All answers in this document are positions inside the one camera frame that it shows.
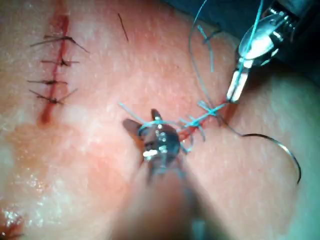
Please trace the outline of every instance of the pink skin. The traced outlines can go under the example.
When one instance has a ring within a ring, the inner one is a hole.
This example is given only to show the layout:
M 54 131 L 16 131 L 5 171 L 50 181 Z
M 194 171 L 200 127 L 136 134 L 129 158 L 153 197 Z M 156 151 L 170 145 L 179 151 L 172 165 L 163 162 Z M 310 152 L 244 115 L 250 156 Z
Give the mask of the pink skin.
M 204 113 L 196 106 L 205 96 L 188 53 L 191 17 L 156 1 L 84 2 L 10 2 L 0 10 L 5 23 L 0 50 L 0 226 L 5 229 L 9 220 L 5 213 L 22 216 L 19 230 L 26 239 L 106 238 L 141 160 L 122 126 L 130 116 L 119 101 L 146 121 L 151 120 L 151 108 L 172 121 Z M 58 32 L 54 20 L 62 13 L 69 19 L 64 31 L 90 53 L 68 41 L 65 46 L 29 47 Z M 201 25 L 207 34 L 216 30 Z M 210 41 L 215 56 L 211 73 L 202 40 L 195 31 L 192 48 L 218 105 L 239 41 L 227 33 Z M 56 61 L 58 53 L 79 63 L 58 68 L 40 63 Z M 68 85 L 57 84 L 52 91 L 52 86 L 27 82 L 53 78 Z M 46 100 L 28 92 L 60 99 L 77 88 L 65 105 L 49 110 Z M 236 108 L 222 111 L 240 132 L 272 136 L 293 150 L 303 170 L 298 187 L 294 164 L 273 143 L 236 137 L 214 119 L 205 125 L 206 142 L 194 134 L 188 167 L 206 196 L 208 212 L 214 209 L 235 239 L 320 236 L 319 103 L 319 90 L 309 81 L 270 64 L 252 76 Z M 49 117 L 43 124 L 45 111 Z

